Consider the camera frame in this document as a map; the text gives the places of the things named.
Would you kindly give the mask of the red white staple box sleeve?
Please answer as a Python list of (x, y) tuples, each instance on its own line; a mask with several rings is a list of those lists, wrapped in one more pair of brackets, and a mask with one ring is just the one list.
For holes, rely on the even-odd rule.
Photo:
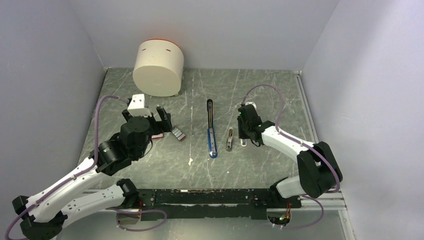
[(157, 135), (153, 135), (151, 137), (152, 140), (156, 140), (156, 139), (162, 139), (164, 137), (163, 133), (157, 134)]

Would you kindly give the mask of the staple box tray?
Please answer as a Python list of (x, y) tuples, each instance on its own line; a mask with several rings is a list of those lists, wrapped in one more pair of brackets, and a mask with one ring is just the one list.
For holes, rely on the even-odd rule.
[(179, 142), (182, 142), (186, 138), (186, 135), (176, 126), (172, 129), (171, 133)]

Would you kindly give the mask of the beige small stapler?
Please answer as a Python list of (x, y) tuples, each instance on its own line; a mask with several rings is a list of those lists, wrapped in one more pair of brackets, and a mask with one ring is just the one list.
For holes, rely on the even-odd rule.
[(234, 129), (230, 127), (228, 130), (226, 147), (225, 147), (227, 152), (230, 152), (233, 149), (233, 137), (234, 137)]

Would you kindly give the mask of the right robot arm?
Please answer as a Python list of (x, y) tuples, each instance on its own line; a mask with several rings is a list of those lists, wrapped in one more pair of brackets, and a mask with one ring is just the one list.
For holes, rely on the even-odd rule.
[(271, 147), (297, 163), (297, 176), (283, 178), (271, 186), (269, 199), (275, 207), (282, 207), (293, 196), (318, 198), (332, 188), (340, 188), (343, 175), (326, 142), (305, 141), (274, 122), (262, 121), (253, 104), (241, 105), (238, 114), (240, 139), (250, 140), (257, 147)]

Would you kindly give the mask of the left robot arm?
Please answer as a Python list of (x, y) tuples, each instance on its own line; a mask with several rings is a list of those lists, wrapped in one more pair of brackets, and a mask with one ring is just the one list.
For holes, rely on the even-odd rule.
[(161, 106), (156, 111), (160, 120), (124, 110), (120, 131), (98, 144), (74, 170), (36, 195), (16, 197), (12, 204), (25, 239), (50, 240), (73, 222), (98, 211), (138, 205), (139, 191), (128, 178), (89, 196), (81, 193), (143, 158), (153, 136), (172, 131), (171, 114)]

